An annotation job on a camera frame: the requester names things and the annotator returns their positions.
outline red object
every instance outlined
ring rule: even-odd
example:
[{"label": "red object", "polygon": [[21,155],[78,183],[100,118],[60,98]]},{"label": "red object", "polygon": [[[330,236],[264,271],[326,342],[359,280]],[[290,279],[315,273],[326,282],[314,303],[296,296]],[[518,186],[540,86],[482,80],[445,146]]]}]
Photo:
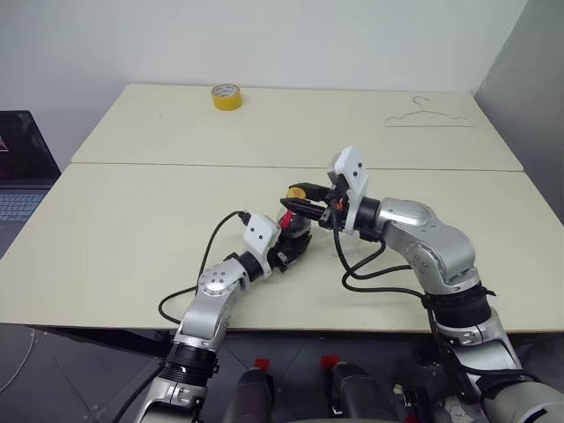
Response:
[{"label": "red object", "polygon": [[293,217],[293,212],[289,210],[286,212],[284,216],[282,216],[282,219],[280,220],[280,227],[283,230],[290,228],[290,224],[292,223],[292,217]]},{"label": "red object", "polygon": [[264,372],[268,372],[268,366],[271,364],[270,360],[267,359],[255,359],[254,368],[260,368]]},{"label": "red object", "polygon": [[321,367],[332,368],[338,363],[338,355],[324,355],[321,358]]},{"label": "red object", "polygon": [[415,419],[414,414],[408,414],[404,420],[404,423],[417,423],[417,419]]}]

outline beige table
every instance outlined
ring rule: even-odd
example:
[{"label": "beige table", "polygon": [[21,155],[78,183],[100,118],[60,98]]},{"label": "beige table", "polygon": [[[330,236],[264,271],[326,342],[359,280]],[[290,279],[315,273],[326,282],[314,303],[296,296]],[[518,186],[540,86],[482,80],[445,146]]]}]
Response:
[{"label": "beige table", "polygon": [[221,112],[210,87],[128,85],[72,161],[325,168],[355,145],[371,168],[523,169],[467,93],[242,93]]},{"label": "beige table", "polygon": [[[523,173],[372,170],[371,197],[432,205],[465,231],[491,303],[508,330],[562,330],[563,228]],[[159,300],[194,284],[205,243],[234,209],[276,215],[292,182],[326,183],[319,169],[70,165],[0,260],[0,322],[172,328]],[[226,225],[210,256],[242,248]],[[375,246],[347,242],[352,260]],[[388,251],[378,267],[402,263]],[[235,307],[233,328],[427,330],[423,308],[402,294],[347,292],[330,235],[317,230],[284,275],[257,281]],[[417,287],[409,272],[365,286]],[[181,316],[189,296],[167,311]]]}]

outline cable connector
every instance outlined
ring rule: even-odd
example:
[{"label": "cable connector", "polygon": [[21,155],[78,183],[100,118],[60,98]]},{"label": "cable connector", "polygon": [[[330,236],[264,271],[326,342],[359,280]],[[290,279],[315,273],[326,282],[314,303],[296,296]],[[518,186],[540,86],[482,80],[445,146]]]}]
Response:
[{"label": "cable connector", "polygon": [[251,214],[248,211],[239,211],[237,216],[239,216],[239,219],[241,219],[243,225],[246,226],[249,224]]}]

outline tape roll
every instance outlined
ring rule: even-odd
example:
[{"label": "tape roll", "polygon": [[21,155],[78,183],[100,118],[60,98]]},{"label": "tape roll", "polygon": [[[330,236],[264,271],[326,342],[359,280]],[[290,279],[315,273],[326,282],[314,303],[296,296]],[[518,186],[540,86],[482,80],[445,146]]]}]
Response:
[{"label": "tape roll", "polygon": [[219,110],[231,111],[240,108],[243,104],[241,90],[234,84],[215,85],[211,89],[213,104]]},{"label": "tape roll", "polygon": [[306,191],[298,187],[291,187],[286,192],[286,198],[300,198],[302,200],[306,199]]}]

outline black wire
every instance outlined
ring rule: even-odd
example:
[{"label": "black wire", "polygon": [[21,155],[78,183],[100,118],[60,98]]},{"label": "black wire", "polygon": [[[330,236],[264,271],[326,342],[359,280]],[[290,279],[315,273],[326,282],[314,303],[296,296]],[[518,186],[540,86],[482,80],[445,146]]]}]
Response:
[{"label": "black wire", "polygon": [[147,378],[143,381],[143,383],[141,383],[139,386],[137,386],[137,389],[133,391],[133,393],[130,395],[129,398],[127,398],[127,401],[125,401],[123,403],[122,407],[119,409],[117,414],[114,416],[114,418],[112,419],[112,423],[119,423],[119,421],[123,417],[123,414],[128,410],[128,408],[130,408],[133,401],[135,401],[135,398],[137,398],[139,396],[139,394],[145,389],[145,387],[155,377],[157,377],[157,375],[160,373],[160,370],[162,370],[162,368],[163,368],[163,364],[160,363],[159,366],[150,375],[147,376]]},{"label": "black wire", "polygon": [[340,240],[340,237],[339,237],[339,234],[338,234],[337,204],[336,204],[335,200],[330,201],[330,208],[331,208],[331,220],[332,220],[332,225],[333,225],[333,241],[335,242],[335,249],[337,250],[337,255],[338,255],[339,260],[341,261],[341,264],[343,264],[343,267],[346,270],[345,274],[343,274],[343,277],[341,278],[341,283],[343,284],[343,287],[345,289],[348,289],[349,291],[354,291],[356,293],[408,293],[408,294],[414,295],[414,296],[416,296],[420,299],[424,298],[424,295],[422,293],[418,293],[417,291],[414,291],[412,289],[407,289],[407,288],[397,288],[397,287],[388,287],[388,286],[376,287],[376,288],[359,288],[357,286],[349,285],[346,282],[346,280],[349,279],[349,277],[353,277],[353,278],[358,279],[358,280],[378,278],[382,275],[391,273],[393,271],[410,270],[411,266],[408,266],[408,265],[393,266],[393,267],[389,267],[387,269],[382,269],[381,271],[374,271],[372,273],[368,273],[368,274],[365,274],[365,275],[359,275],[358,273],[355,273],[358,269],[367,265],[368,263],[375,260],[378,256],[380,256],[384,252],[384,250],[386,249],[386,242],[384,240],[379,240],[380,248],[377,249],[375,253],[373,253],[370,256],[367,256],[364,259],[360,260],[354,266],[351,266],[346,261],[345,254],[343,253],[343,248],[341,247],[341,240]]},{"label": "black wire", "polygon": [[[208,255],[210,254],[210,249],[212,248],[212,244],[213,244],[213,240],[215,239],[215,235],[217,235],[218,231],[220,230],[220,228],[228,221],[230,220],[230,218],[232,218],[233,216],[241,216],[242,214],[245,214],[245,211],[232,211],[231,213],[229,213],[228,215],[226,215],[216,226],[215,229],[213,229],[213,232],[211,233],[210,236],[210,240],[208,241],[208,245],[205,248],[205,252],[204,252],[204,257],[202,258],[202,263],[200,264],[200,270],[197,273],[198,278],[200,278],[200,275],[204,272],[205,269],[205,263],[208,260]],[[180,324],[180,320],[175,319],[174,317],[172,317],[171,315],[168,315],[165,310],[163,309],[165,303],[169,300],[172,300],[175,297],[178,297],[179,295],[183,295],[184,293],[191,293],[192,291],[196,291],[197,292],[197,283],[194,286],[191,286],[190,288],[186,288],[186,289],[182,289],[181,291],[177,291],[175,293],[171,293],[170,295],[167,295],[165,298],[163,298],[158,306],[158,310],[159,310],[159,314],[164,317],[165,319],[167,319],[169,322],[172,323],[176,323],[176,324]]]},{"label": "black wire", "polygon": [[208,241],[208,245],[205,248],[205,253],[204,253],[204,258],[202,259],[202,264],[200,264],[200,271],[197,273],[197,276],[200,277],[200,275],[204,272],[205,270],[205,262],[208,261],[208,255],[210,254],[210,249],[212,248],[212,244],[213,244],[213,240],[215,238],[215,235],[218,233],[218,231],[220,230],[220,228],[228,221],[230,220],[230,218],[234,217],[234,216],[239,216],[240,214],[244,213],[244,211],[232,211],[231,213],[229,213],[227,216],[225,216],[219,223],[217,226],[215,226],[215,229],[213,230],[213,232],[211,233],[211,237],[210,240]]},{"label": "black wire", "polygon": [[163,298],[160,303],[159,303],[159,314],[164,317],[165,319],[167,319],[169,322],[172,323],[176,323],[176,324],[180,324],[180,320],[175,319],[174,317],[172,317],[171,315],[168,315],[165,310],[163,310],[163,306],[165,305],[165,302],[167,302],[168,300],[173,299],[174,297],[177,297],[179,295],[182,295],[184,293],[191,293],[192,291],[196,291],[196,287],[195,286],[191,286],[190,288],[186,288],[186,289],[182,289],[181,291],[177,291],[175,293],[171,293],[170,295],[167,295],[165,298]]},{"label": "black wire", "polygon": [[476,376],[524,376],[524,377],[528,377],[530,379],[532,379],[534,382],[539,382],[541,383],[541,381],[531,372],[528,372],[526,370],[522,370],[521,368],[504,368],[504,369],[500,369],[500,370],[481,370],[479,368],[472,368],[472,367],[467,367],[464,364],[462,364],[460,362],[460,360],[458,359],[458,357],[452,353],[452,356],[456,359],[456,361],[458,362],[458,366],[466,373],[469,373],[470,375],[476,375]]}]

